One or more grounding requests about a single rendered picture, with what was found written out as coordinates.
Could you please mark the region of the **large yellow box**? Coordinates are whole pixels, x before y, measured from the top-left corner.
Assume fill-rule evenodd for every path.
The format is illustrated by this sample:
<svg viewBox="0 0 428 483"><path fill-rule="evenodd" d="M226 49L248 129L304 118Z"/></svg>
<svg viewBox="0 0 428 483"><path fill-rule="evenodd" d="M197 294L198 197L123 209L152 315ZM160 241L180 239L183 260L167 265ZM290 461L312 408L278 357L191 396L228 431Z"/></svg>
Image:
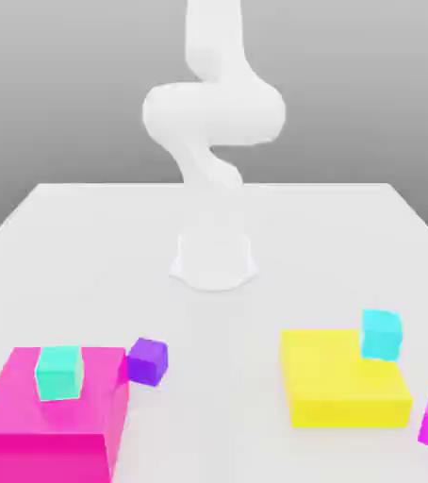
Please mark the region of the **large yellow box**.
<svg viewBox="0 0 428 483"><path fill-rule="evenodd" d="M280 363L296 428L400 428L413 397L396 362L362 358L356 329L284 329Z"/></svg>

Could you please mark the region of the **small purple cube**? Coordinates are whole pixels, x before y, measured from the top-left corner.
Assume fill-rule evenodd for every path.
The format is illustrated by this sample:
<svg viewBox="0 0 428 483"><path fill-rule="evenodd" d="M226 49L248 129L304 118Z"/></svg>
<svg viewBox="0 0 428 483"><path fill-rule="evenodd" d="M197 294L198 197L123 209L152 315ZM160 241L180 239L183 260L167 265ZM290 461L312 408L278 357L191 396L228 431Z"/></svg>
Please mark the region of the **small purple cube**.
<svg viewBox="0 0 428 483"><path fill-rule="evenodd" d="M168 369L168 345L138 338L127 354L129 380L156 387Z"/></svg>

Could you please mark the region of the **small turquoise cube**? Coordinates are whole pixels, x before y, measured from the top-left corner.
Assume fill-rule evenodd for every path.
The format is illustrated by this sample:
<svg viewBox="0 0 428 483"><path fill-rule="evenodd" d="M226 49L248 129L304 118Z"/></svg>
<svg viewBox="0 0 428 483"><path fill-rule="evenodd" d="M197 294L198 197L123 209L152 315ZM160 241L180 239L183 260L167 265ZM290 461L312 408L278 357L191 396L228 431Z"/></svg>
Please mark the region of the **small turquoise cube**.
<svg viewBox="0 0 428 483"><path fill-rule="evenodd" d="M79 345L46 346L40 350L35 378L41 401L63 401L80 397L84 361Z"/></svg>

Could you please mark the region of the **small cyan cube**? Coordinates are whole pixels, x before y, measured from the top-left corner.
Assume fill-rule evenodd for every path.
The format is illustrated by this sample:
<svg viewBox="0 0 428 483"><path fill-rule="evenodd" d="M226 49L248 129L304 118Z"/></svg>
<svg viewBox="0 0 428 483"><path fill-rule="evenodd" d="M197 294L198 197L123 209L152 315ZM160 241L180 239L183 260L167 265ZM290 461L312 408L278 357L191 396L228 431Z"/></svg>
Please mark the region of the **small cyan cube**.
<svg viewBox="0 0 428 483"><path fill-rule="evenodd" d="M403 324L396 312L364 309L360 326L360 355L362 358L395 362L400 357Z"/></svg>

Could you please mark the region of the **large pink box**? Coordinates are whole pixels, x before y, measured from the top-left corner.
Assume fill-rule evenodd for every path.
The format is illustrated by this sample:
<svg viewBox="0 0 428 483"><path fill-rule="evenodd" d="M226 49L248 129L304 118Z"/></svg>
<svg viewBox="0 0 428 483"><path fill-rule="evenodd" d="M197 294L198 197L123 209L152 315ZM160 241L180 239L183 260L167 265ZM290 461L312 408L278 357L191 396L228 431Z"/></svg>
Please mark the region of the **large pink box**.
<svg viewBox="0 0 428 483"><path fill-rule="evenodd" d="M111 483L129 399L125 351L85 347L79 398L42 402L40 350L17 347L0 373L0 483Z"/></svg>

